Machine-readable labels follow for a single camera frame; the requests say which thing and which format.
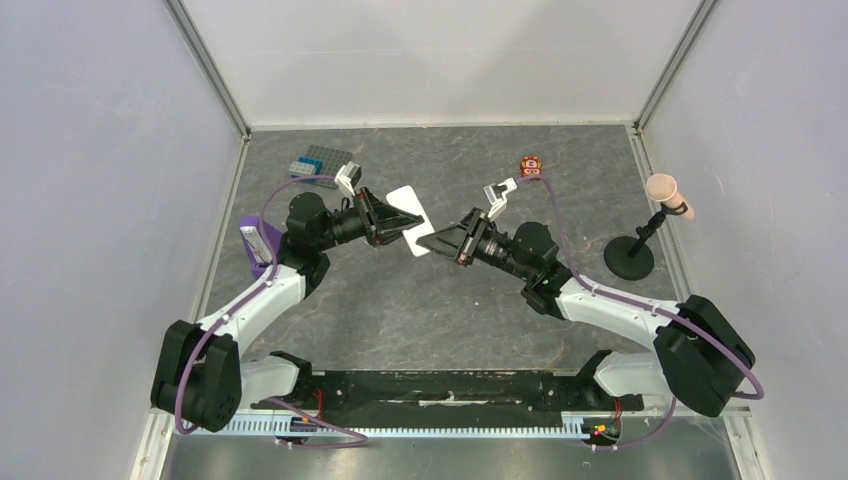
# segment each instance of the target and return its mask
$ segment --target concrete floor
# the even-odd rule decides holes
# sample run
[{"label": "concrete floor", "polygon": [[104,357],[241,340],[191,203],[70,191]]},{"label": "concrete floor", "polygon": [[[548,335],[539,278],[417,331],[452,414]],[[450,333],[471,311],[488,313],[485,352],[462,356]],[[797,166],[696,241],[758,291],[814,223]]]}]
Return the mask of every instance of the concrete floor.
[{"label": "concrete floor", "polygon": [[[360,185],[381,198],[412,185],[436,229],[487,207],[482,188],[517,176],[524,155],[538,156],[560,195],[580,271],[608,286],[674,298],[655,239],[649,245],[656,269],[643,281],[618,279],[603,262],[604,245],[632,235],[651,214],[623,126],[305,130],[252,137],[207,312],[252,282],[239,218],[258,213],[311,144],[353,152],[363,168]],[[268,220],[281,225],[289,200],[305,189],[321,193],[330,208],[341,198],[296,185],[278,195]],[[498,225],[514,232],[530,220],[555,230],[543,186],[515,192]],[[484,264],[415,258],[403,241],[380,249],[351,242],[329,256],[332,267],[318,290],[272,324],[247,359],[284,350],[317,369],[577,368],[599,349],[641,350],[606,331],[536,314],[521,298],[518,279]]]}]

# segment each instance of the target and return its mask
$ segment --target red toy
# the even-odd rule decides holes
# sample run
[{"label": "red toy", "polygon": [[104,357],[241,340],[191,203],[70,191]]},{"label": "red toy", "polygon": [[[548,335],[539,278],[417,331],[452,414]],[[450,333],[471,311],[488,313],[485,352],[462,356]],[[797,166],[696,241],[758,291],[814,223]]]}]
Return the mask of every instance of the red toy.
[{"label": "red toy", "polygon": [[524,157],[521,161],[521,176],[529,177],[531,175],[542,174],[542,162],[539,157]]}]

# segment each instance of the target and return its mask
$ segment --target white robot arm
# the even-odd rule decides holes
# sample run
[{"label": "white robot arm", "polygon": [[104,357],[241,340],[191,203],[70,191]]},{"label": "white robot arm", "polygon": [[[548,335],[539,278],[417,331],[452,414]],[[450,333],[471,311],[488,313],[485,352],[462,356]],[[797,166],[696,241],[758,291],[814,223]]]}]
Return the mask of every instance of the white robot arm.
[{"label": "white robot arm", "polygon": [[[487,187],[490,202],[498,207],[495,214],[503,211],[513,185]],[[556,259],[559,247],[546,225],[526,222],[510,237],[498,231],[491,213],[474,208],[458,224],[422,236],[418,245],[462,266],[477,259],[520,278],[525,282],[522,296],[538,313],[588,323],[648,349],[637,354],[602,351],[590,360],[588,373],[607,395],[673,394],[703,415],[721,413],[744,374],[709,341],[658,314],[688,320],[750,369],[753,353],[712,302],[696,295],[683,303],[656,300],[598,285]]]},{"label": "white robot arm", "polygon": [[[242,220],[242,237],[256,282],[228,305],[195,324],[179,320],[165,334],[150,398],[154,406],[174,413],[182,397],[182,417],[210,431],[223,428],[239,407],[296,387],[309,363],[283,352],[242,363],[247,348],[287,309],[308,297],[330,266],[324,251],[358,238],[373,246],[388,245],[403,231],[424,222],[383,203],[366,188],[354,191],[359,167],[345,166],[336,183],[349,202],[330,212],[320,196],[307,192],[289,204],[283,235],[264,224],[276,255],[256,235],[260,220]],[[189,360],[199,350],[196,363]]]}]

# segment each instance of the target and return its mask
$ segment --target table surface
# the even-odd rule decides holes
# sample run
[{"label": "table surface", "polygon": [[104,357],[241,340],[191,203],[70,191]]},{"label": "table surface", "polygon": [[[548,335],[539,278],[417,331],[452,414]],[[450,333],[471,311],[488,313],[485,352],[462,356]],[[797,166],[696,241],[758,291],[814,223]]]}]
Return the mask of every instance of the table surface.
[{"label": "table surface", "polygon": [[[624,439],[652,418],[625,418]],[[569,439],[374,439],[361,448],[290,451],[263,437],[174,436],[163,480],[732,480],[739,473],[721,418],[676,417],[656,439],[617,452]]]},{"label": "table surface", "polygon": [[[253,281],[239,218],[258,213],[312,144],[353,152],[362,165],[360,186],[380,198],[412,185],[436,229],[472,207],[487,207],[483,187],[517,176],[525,155],[538,156],[563,205],[580,271],[611,287],[674,298],[656,239],[648,242],[656,268],[642,281],[621,280],[603,262],[606,243],[633,235],[651,214],[623,126],[300,130],[251,138],[208,313]],[[269,222],[281,225],[289,200],[307,189],[337,208],[337,191],[295,185],[278,195]],[[498,226],[514,232],[531,220],[556,229],[542,185],[513,193]],[[403,241],[379,249],[355,241],[328,254],[324,282],[274,322],[246,359],[284,350],[323,370],[578,368],[600,349],[642,350],[604,330],[536,314],[520,295],[520,280],[484,264],[462,268],[433,254],[415,258]]]}]

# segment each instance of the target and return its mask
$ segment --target metal frame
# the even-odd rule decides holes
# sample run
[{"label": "metal frame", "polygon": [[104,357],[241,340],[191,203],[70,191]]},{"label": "metal frame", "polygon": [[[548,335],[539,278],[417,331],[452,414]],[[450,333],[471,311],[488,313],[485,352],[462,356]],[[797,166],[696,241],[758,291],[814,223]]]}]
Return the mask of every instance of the metal frame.
[{"label": "metal frame", "polygon": [[209,302],[209,294],[212,291],[212,281],[215,279],[215,271],[218,269],[218,259],[221,257],[221,248],[224,245],[224,234],[227,230],[227,225],[230,222],[230,214],[233,210],[233,202],[236,200],[236,191],[238,190],[239,180],[241,180],[241,172],[244,169],[244,160],[247,158],[247,149],[250,145],[250,136],[244,137],[241,142],[241,150],[239,151],[238,162],[233,171],[233,181],[230,184],[227,192],[226,200],[221,205],[220,223],[215,236],[215,244],[212,247],[212,253],[209,256],[209,265],[206,267],[206,278],[203,280],[203,290],[200,295],[200,301],[192,310],[192,319],[200,320],[206,312],[206,305]]},{"label": "metal frame", "polygon": [[[693,14],[689,24],[687,25],[683,36],[680,38],[671,57],[668,60],[660,78],[657,80],[653,90],[639,113],[638,118],[633,124],[629,122],[585,122],[585,123],[568,123],[568,122],[505,122],[491,123],[485,125],[580,125],[580,124],[624,124],[627,129],[627,135],[630,139],[631,148],[634,158],[638,166],[639,175],[644,182],[652,173],[650,159],[645,150],[645,145],[642,139],[642,132],[656,112],[658,105],[668,91],[671,83],[677,76],[683,62],[689,54],[692,45],[697,40],[701,30],[707,20],[713,13],[715,6],[719,0],[701,0],[695,13]],[[186,10],[185,5],[181,0],[164,0],[168,11],[174,18],[175,23],[180,29],[183,37],[186,40],[192,54],[197,59],[198,64],[206,75],[207,80],[212,86],[215,94],[218,96],[223,105],[233,127],[242,135],[242,148],[239,154],[239,159],[234,171],[233,182],[226,196],[226,201],[222,206],[221,222],[218,229],[218,235],[213,246],[212,255],[207,269],[207,276],[203,284],[201,297],[193,308],[193,318],[199,318],[204,310],[209,298],[209,293],[212,286],[212,281],[215,276],[218,259],[221,253],[224,231],[229,222],[232,204],[235,199],[238,183],[241,178],[244,160],[247,155],[247,148],[250,140],[251,127],[248,125],[244,116],[238,108],[232,94],[226,86],[220,72],[218,71],[215,62],[206,48],[196,26],[191,20],[191,17]],[[446,124],[398,124],[398,125],[372,125],[363,123],[361,125],[290,125],[290,126],[268,126],[259,127],[257,131],[266,130],[290,130],[290,129],[316,129],[316,128],[388,128],[388,127],[436,127],[436,126],[481,126],[483,124],[466,124],[466,123],[446,123]],[[647,199],[649,206],[653,212],[659,210],[659,206]],[[671,275],[672,284],[674,285],[675,293],[679,299],[686,298],[691,293],[689,282],[686,278],[686,267],[683,262],[679,249],[677,248],[677,234],[674,222],[669,224],[669,228],[660,229],[658,232],[663,253],[669,265],[669,273]],[[625,416],[630,417],[657,417],[663,415],[668,407],[662,399],[654,399],[648,401],[646,399],[645,410],[641,412],[625,412]],[[241,412],[243,415],[250,417],[251,415],[262,415],[264,412]],[[563,412],[563,419],[567,420],[571,415],[586,415],[592,417],[596,412]],[[728,405],[728,410],[723,415],[727,426],[731,447],[739,467],[740,474],[743,480],[762,480],[771,478],[767,471],[763,468],[758,455],[755,435],[750,423],[750,411],[747,403],[733,401]],[[692,416],[693,412],[688,409],[680,408],[675,412],[675,416]],[[147,425],[137,452],[136,461],[133,464],[132,474],[133,480],[158,480],[162,474],[162,468],[165,464],[168,448],[174,430],[173,417],[164,412],[153,410],[148,416]]]},{"label": "metal frame", "polygon": [[243,137],[250,135],[250,125],[247,124],[247,120],[245,120],[233,95],[227,88],[221,72],[218,71],[215,61],[212,60],[212,55],[210,55],[209,50],[203,43],[203,38],[200,37],[200,33],[198,33],[194,22],[191,21],[191,16],[188,14],[188,10],[186,10],[182,0],[164,0],[164,3],[174,18],[174,23],[180,29],[180,33],[183,34],[183,38],[185,38],[188,48],[197,60],[197,64],[203,70],[206,79],[209,80],[212,90],[221,101],[221,105],[223,105],[224,110],[227,112],[227,116],[230,117],[233,127]]},{"label": "metal frame", "polygon": [[173,432],[174,417],[170,413],[156,410],[147,416],[130,480],[159,480]]},{"label": "metal frame", "polygon": [[[215,278],[215,270],[218,268],[218,258],[221,256],[221,247],[223,246],[224,233],[227,224],[230,221],[230,213],[233,209],[233,202],[236,198],[236,190],[238,190],[239,179],[244,168],[244,159],[247,157],[247,148],[250,145],[250,136],[242,137],[241,150],[239,151],[238,161],[233,169],[233,181],[230,184],[225,201],[220,206],[219,225],[215,236],[215,243],[212,246],[212,252],[209,255],[209,265],[206,269],[206,278],[203,281],[203,287],[200,298],[192,306],[191,318],[194,321],[199,320],[206,311],[206,304],[209,301],[209,292],[212,290],[212,280]],[[165,457],[168,452],[168,446],[171,443],[171,436],[174,431],[174,417],[158,409],[152,409],[147,415],[147,426],[139,443],[136,459],[133,463],[131,480],[158,480],[162,475],[162,468],[165,465]]]},{"label": "metal frame", "polygon": [[636,118],[634,125],[636,133],[641,134],[642,131],[645,130],[645,126],[648,125],[651,117],[656,112],[657,106],[660,104],[660,101],[662,101],[672,81],[674,81],[674,78],[677,77],[677,72],[680,70],[680,66],[683,65],[683,62],[689,55],[689,51],[692,49],[692,45],[695,43],[695,40],[698,39],[698,36],[701,34],[701,29],[704,27],[704,24],[707,23],[707,20],[709,20],[719,1],[720,0],[701,0],[701,3],[698,4],[698,8],[695,9],[695,14],[692,15],[692,19],[689,20],[689,25],[687,25],[686,30],[683,31],[683,36],[680,37],[680,40],[677,42],[677,46],[674,48],[671,58],[668,59],[668,63],[666,63],[663,72],[660,74],[659,80],[657,80],[656,85],[654,85],[654,89],[651,90],[650,95],[648,95],[648,100],[645,102],[645,106],[642,107],[642,111]]}]

